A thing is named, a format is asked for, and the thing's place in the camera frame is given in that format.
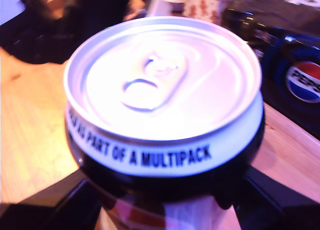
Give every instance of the wooden table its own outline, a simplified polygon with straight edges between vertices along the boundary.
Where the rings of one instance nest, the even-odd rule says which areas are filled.
[[[0,49],[1,203],[17,203],[77,170],[64,132],[63,65],[30,65]],[[320,142],[268,105],[253,166],[320,202]],[[232,209],[222,229],[239,229]]]

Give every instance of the person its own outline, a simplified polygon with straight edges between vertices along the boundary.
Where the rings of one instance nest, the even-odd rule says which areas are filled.
[[[59,19],[47,2],[11,0],[8,10],[1,6],[1,12],[19,6],[0,26],[0,46],[9,54],[32,64],[62,64],[85,40],[121,23],[129,0],[74,0]]]

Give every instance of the can rim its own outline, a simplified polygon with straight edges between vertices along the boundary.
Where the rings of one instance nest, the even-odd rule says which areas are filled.
[[[136,139],[136,140],[147,140],[147,141],[157,141],[157,142],[162,142],[162,141],[177,141],[177,140],[184,140],[184,139],[190,139],[190,138],[194,138],[194,137],[200,137],[200,136],[204,136],[207,135],[209,133],[213,133],[227,125],[229,125],[230,123],[232,123],[234,120],[236,120],[238,117],[240,117],[244,111],[250,106],[250,104],[254,101],[257,93],[260,90],[261,87],[261,83],[262,83],[262,72],[261,72],[261,66],[260,63],[258,61],[258,59],[256,58],[254,52],[252,51],[252,49],[245,43],[245,41],[243,41],[239,36],[237,36],[236,34],[234,34],[233,32],[215,25],[215,27],[218,27],[220,31],[225,32],[226,34],[232,36],[235,40],[237,40],[239,43],[241,43],[241,46],[243,48],[246,48],[246,53],[249,53],[250,55],[247,55],[247,57],[251,58],[251,66],[253,69],[259,69],[256,70],[257,73],[257,79],[255,79],[255,83],[253,84],[253,88],[252,88],[252,94],[250,95],[250,97],[248,97],[247,99],[247,103],[243,105],[242,108],[240,108],[240,110],[237,110],[237,114],[233,114],[232,117],[228,117],[225,121],[222,121],[221,124],[216,125],[212,130],[209,131],[204,131],[201,134],[198,134],[197,136],[192,136],[192,137],[186,137],[186,138],[181,138],[181,139],[143,139],[143,138],[139,138],[139,137],[132,137],[132,136],[128,136],[125,134],[121,134],[118,131],[114,131],[114,130],[109,130],[109,127],[103,123],[102,121],[97,121],[96,119],[92,118],[89,116],[88,112],[77,102],[77,100],[73,97],[70,88],[69,88],[69,83],[68,83],[68,76],[69,76],[69,71],[71,70],[71,64],[74,60],[74,58],[76,57],[76,55],[83,50],[83,48],[85,47],[85,45],[87,45],[89,42],[93,41],[96,37],[104,34],[107,31],[110,31],[111,29],[117,28],[119,26],[123,26],[123,25],[129,25],[132,24],[133,21],[149,21],[151,19],[181,19],[184,21],[190,21],[190,22],[198,22],[201,24],[206,24],[208,26],[212,26],[212,23],[203,21],[203,20],[198,20],[198,19],[192,19],[192,18],[185,18],[185,17],[176,17],[176,16],[160,16],[160,17],[149,17],[149,18],[142,18],[142,19],[136,19],[136,20],[132,20],[132,21],[127,21],[127,22],[123,22],[117,25],[114,25],[112,27],[109,27],[93,36],[91,36],[89,39],[87,39],[85,42],[83,42],[76,50],[75,52],[71,55],[71,57],[69,58],[66,67],[65,67],[65,72],[64,72],[64,76],[63,76],[63,85],[64,85],[64,91],[66,94],[66,98],[69,101],[69,103],[71,104],[71,106],[75,109],[75,111],[77,111],[80,116],[87,121],[88,123],[90,123],[91,125],[99,128],[102,131],[105,132],[109,132],[111,134],[115,134],[115,135],[119,135],[121,137],[125,137],[125,138],[129,138],[129,139]]]

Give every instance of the can lid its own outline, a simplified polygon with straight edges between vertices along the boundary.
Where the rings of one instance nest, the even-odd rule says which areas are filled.
[[[179,140],[238,118],[261,86],[250,47],[207,22],[151,17],[83,43],[64,76],[67,98],[93,125],[125,137]]]

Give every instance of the drink can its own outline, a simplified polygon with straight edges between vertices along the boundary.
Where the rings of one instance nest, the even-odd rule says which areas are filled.
[[[260,86],[253,51],[220,26],[184,17],[121,23],[66,66],[69,147],[126,226],[130,212],[159,206],[157,229],[214,229],[203,216],[216,222],[211,209],[230,207],[263,138]]]

